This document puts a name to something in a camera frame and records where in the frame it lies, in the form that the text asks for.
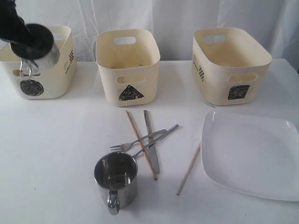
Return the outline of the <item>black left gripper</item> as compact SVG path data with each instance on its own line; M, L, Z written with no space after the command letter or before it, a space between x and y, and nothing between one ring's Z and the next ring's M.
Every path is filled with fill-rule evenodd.
M10 42L11 50L23 59L40 59L45 57L54 45L54 36L45 26L27 23L18 32L21 42Z

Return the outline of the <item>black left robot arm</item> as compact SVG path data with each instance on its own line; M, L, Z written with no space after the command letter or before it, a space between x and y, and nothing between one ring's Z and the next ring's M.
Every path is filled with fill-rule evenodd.
M25 23L16 11L14 0L0 2L0 39L8 42L20 58L37 60L45 57L54 45L48 28L38 23Z

